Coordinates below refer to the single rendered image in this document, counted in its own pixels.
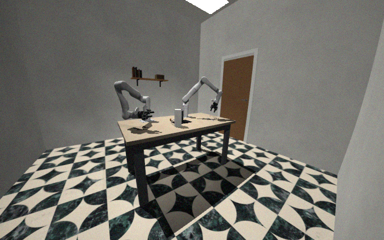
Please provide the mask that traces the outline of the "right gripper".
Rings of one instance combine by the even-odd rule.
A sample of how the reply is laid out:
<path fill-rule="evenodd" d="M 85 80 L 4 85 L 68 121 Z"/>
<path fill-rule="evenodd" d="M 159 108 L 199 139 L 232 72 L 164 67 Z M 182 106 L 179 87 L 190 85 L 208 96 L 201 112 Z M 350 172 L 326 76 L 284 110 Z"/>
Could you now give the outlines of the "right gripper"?
<path fill-rule="evenodd" d="M 137 116 L 138 118 L 142 119 L 142 120 L 146 120 L 150 117 L 153 117 L 152 115 L 149 115 L 150 113 L 155 113 L 154 111 L 151 111 L 150 109 L 146 109 L 146 111 L 139 111 L 137 113 Z"/>

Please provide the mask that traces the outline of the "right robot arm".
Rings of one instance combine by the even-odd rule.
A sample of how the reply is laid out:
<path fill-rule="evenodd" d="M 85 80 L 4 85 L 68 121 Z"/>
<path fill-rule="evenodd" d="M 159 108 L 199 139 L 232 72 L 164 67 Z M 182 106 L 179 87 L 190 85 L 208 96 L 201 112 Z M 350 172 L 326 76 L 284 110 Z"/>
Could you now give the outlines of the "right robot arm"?
<path fill-rule="evenodd" d="M 130 96 L 133 98 L 138 99 L 142 103 L 146 103 L 145 106 L 143 106 L 143 111 L 146 111 L 146 109 L 150 109 L 151 100 L 149 96 L 142 96 L 139 91 L 131 87 L 129 84 L 127 84 L 125 81 L 117 81 L 114 83 L 115 91 L 118 95 L 118 98 L 120 100 L 121 108 L 122 108 L 122 118 L 124 120 L 127 119 L 139 119 L 138 112 L 139 108 L 137 107 L 134 112 L 127 112 L 129 110 L 128 101 L 125 99 L 125 97 L 122 94 L 122 90 L 128 91 Z"/>

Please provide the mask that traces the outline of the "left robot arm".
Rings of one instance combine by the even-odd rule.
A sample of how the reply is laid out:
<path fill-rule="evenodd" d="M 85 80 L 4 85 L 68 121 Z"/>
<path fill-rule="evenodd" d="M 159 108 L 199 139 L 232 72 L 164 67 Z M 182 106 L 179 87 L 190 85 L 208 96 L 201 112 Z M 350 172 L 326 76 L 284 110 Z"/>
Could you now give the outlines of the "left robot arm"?
<path fill-rule="evenodd" d="M 203 84 L 208 85 L 212 90 L 214 90 L 217 93 L 217 96 L 215 97 L 215 100 L 211 100 L 214 103 L 219 103 L 219 100 L 223 94 L 222 90 L 219 90 L 214 84 L 212 84 L 205 76 L 201 78 L 201 80 L 182 98 L 183 105 L 183 117 L 188 117 L 188 107 L 189 107 L 189 98 L 194 95 Z"/>

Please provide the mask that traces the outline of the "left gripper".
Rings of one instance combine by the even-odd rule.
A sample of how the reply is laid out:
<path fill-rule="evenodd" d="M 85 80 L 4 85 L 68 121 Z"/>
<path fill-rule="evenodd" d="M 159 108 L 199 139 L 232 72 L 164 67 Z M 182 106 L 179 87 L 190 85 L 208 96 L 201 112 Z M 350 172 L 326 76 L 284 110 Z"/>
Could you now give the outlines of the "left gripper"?
<path fill-rule="evenodd" d="M 218 103 L 213 102 L 213 104 L 212 104 L 211 107 L 210 107 L 210 108 L 211 108 L 210 111 L 212 111 L 212 109 L 214 108 L 214 111 L 213 111 L 213 112 L 215 113 L 215 111 L 217 111 L 217 109 L 218 109 L 218 106 L 217 106 L 217 105 L 218 105 Z"/>

